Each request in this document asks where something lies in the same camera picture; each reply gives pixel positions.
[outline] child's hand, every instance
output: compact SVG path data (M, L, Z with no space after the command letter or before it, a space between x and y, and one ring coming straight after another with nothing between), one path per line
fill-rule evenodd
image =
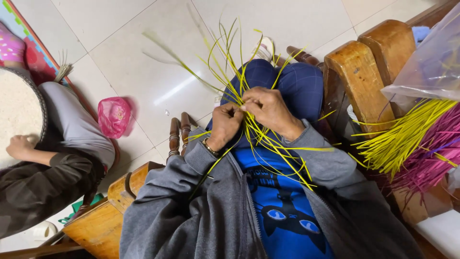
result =
M27 136L16 135L10 139L10 145L6 151L14 159L27 161L28 153L34 149L34 145L27 140Z

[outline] clear plastic bag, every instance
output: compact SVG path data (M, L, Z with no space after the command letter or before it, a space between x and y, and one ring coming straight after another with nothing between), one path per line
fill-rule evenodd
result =
M419 97L460 101L460 4L422 41L383 94L408 111Z
M98 118L102 133L109 138L118 139L125 132L131 108L121 97L110 97L99 102Z

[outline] white tile floor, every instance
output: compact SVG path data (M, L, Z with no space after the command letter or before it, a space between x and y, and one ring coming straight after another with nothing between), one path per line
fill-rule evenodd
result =
M135 104L130 134L118 139L121 159L102 183L108 185L128 171L151 160L165 163L169 151L172 117L187 111L204 126L209 121L216 93L202 86L176 65L159 63L168 56L148 41L142 32L155 31L196 73L216 84L196 54L207 49L191 15L210 32L219 32L219 17L228 29L240 17L243 60L260 37L259 29L275 42L285 56L288 45L304 47L317 58L386 19L407 21L446 0L13 0L21 14L53 57L68 52L74 63L71 81L97 107L106 97L128 97ZM234 42L239 43L239 33ZM232 53L239 55L237 44ZM220 63L223 57L216 52ZM67 208L50 219L72 211ZM33 247L16 235L0 241L0 252Z

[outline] white slipper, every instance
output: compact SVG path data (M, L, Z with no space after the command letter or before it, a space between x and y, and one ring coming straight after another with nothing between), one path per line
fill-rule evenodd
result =
M257 49L257 46L259 45L259 43L257 42L257 44L254 46L254 49L251 52L251 57L254 55L254 53L256 53L256 50L257 50L257 53L254 56L254 59L256 58L265 59L268 62L270 62L273 59L273 53L274 53L273 41L269 37L264 36L262 38L261 44L264 44L267 48L260 46L259 49Z

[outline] colorful mat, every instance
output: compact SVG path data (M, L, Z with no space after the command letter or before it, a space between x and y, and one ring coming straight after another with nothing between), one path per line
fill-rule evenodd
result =
M43 46L40 39L25 21L24 17L22 17L11 3L11 0L0 0L0 2L0 22L2 22L14 35L25 42L25 61L35 84L39 85L44 82L53 81L59 71L59 64L56 63L47 49ZM77 94L80 103L97 121L98 118L96 113L91 109L80 92L73 86L72 82L65 77L61 84L72 89ZM115 146L116 163L118 162L120 152L113 140L112 143Z

